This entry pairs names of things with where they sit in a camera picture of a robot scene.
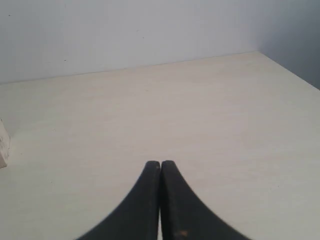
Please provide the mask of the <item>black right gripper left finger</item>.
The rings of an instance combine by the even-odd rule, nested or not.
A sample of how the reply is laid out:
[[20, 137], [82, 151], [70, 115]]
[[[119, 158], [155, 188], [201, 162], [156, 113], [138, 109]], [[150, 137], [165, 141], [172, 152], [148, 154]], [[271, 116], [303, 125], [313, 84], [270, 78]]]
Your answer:
[[161, 167], [147, 161], [141, 175], [122, 202], [80, 240], [156, 240], [159, 227]]

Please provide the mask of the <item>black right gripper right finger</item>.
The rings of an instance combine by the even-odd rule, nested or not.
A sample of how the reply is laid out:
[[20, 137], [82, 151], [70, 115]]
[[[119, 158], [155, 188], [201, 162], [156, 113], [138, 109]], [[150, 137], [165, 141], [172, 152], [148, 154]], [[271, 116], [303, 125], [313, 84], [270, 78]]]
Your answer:
[[199, 199], [172, 160], [161, 164], [160, 219], [164, 240], [248, 239]]

